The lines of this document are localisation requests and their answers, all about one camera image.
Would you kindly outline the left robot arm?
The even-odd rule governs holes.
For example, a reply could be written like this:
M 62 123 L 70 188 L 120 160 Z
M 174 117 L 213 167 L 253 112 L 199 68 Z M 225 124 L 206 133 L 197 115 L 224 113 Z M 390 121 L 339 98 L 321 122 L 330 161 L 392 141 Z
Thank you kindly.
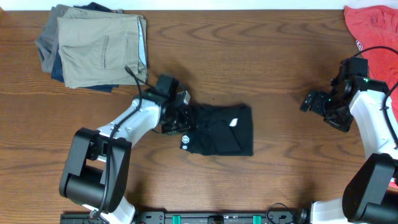
M 133 146 L 161 125 L 176 134 L 189 125 L 190 94 L 177 79 L 161 75 L 140 89 L 130 107 L 96 129 L 81 128 L 72 140 L 59 192 L 89 213 L 63 214 L 60 223 L 134 223 L 136 208 L 124 196 Z

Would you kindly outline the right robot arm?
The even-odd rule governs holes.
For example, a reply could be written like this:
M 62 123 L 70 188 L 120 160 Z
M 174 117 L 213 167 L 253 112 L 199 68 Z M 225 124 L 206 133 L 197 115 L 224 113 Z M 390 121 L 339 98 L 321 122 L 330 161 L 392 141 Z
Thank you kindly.
M 300 110 L 312 111 L 326 123 L 347 132 L 358 125 L 366 161 L 342 197 L 312 203 L 310 223 L 397 223 L 397 121 L 391 90 L 385 82 L 353 76 L 334 80 L 330 93 L 312 90 Z

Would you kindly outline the black t-shirt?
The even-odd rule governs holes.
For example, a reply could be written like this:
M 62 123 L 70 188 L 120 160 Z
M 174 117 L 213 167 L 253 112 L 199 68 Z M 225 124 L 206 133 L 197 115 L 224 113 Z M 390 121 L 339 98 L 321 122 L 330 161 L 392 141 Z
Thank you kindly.
M 192 127 L 183 134 L 180 148 L 203 156 L 253 156 L 252 109 L 234 106 L 192 107 Z

